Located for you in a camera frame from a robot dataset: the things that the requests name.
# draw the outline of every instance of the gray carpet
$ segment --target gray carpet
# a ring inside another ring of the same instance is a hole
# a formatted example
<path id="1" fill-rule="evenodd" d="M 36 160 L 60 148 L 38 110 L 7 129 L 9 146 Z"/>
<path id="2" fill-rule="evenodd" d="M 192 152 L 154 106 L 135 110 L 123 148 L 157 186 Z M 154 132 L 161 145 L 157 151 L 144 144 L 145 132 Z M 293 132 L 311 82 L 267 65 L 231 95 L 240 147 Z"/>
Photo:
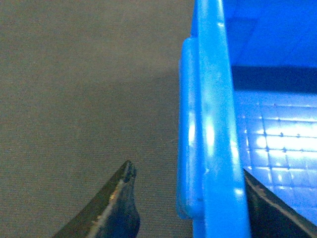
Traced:
<path id="1" fill-rule="evenodd" d="M 127 159 L 138 237 L 191 237 L 175 183 L 193 1 L 0 6 L 0 237 L 51 237 Z"/>

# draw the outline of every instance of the blue plastic container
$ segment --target blue plastic container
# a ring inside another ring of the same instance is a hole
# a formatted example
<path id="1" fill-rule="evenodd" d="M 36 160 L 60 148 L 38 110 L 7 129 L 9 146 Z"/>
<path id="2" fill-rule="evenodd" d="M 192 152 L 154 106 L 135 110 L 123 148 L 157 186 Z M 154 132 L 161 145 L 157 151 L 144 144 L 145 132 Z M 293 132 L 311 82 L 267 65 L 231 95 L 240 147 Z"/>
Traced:
<path id="1" fill-rule="evenodd" d="M 232 65 L 317 67 L 317 2 L 223 3 L 195 1 L 182 48 L 178 214 L 195 238 L 251 237 L 245 168 L 317 224 L 316 96 L 235 92 L 231 75 Z"/>

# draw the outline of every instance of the black plastic piece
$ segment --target black plastic piece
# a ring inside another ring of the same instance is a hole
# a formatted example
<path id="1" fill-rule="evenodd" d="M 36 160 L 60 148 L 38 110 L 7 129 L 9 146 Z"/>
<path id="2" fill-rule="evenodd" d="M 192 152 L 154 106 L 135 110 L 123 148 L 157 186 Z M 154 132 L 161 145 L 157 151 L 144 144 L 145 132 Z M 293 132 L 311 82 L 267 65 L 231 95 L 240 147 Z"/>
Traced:
<path id="1" fill-rule="evenodd" d="M 134 165 L 126 161 L 53 238 L 135 238 L 140 227 L 134 203 L 135 177 Z"/>
<path id="2" fill-rule="evenodd" d="M 253 238 L 317 238 L 317 227 L 244 170 Z"/>

